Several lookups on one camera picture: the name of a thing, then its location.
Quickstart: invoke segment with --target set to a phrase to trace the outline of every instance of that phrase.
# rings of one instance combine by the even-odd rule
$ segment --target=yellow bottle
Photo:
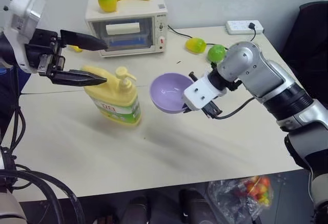
[[[118,67],[115,76],[104,69],[92,66],[84,66],[82,70],[107,79],[107,82],[103,84],[84,87],[85,92],[105,117],[130,126],[135,126],[140,122],[137,88],[128,79],[136,80],[136,78],[128,73],[125,67]]]

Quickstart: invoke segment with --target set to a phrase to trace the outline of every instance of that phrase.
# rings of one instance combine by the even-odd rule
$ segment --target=plastic bag
[[[255,220],[269,208],[273,190],[267,176],[211,181],[208,196],[229,224]]]

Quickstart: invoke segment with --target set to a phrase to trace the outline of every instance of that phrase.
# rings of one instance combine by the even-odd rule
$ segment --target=white table
[[[227,47],[251,37],[227,35],[224,27],[181,32]],[[149,85],[156,76],[165,72],[187,75],[190,71],[200,76],[208,67],[206,54],[188,53],[183,48],[185,41],[169,32],[164,54],[106,59],[95,52],[65,51],[69,68],[92,64],[114,72],[118,66],[127,66],[138,78],[142,121],[136,128],[121,127],[104,118],[81,88],[52,85],[34,75],[23,92],[76,91],[20,97],[27,130],[15,151],[17,162],[62,180],[77,196],[299,169],[284,146],[285,133],[257,101],[227,120],[208,119],[201,111],[169,115],[155,108]],[[291,73],[264,35],[257,35],[255,42],[265,57]],[[228,113],[248,98],[250,94],[241,86],[215,103]],[[11,134],[12,123],[6,143]],[[34,186],[14,195],[19,201],[45,199]]]

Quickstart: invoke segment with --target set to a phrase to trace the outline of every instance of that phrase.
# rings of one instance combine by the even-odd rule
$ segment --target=toy microwave
[[[121,0],[115,12],[104,12],[98,0],[88,0],[86,22],[108,48],[102,57],[163,52],[168,31],[164,0]]]

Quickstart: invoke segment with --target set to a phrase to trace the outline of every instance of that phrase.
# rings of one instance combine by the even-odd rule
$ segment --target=microwave knob
[[[159,44],[160,46],[165,45],[165,37],[163,37],[163,36],[158,37],[158,44]]]

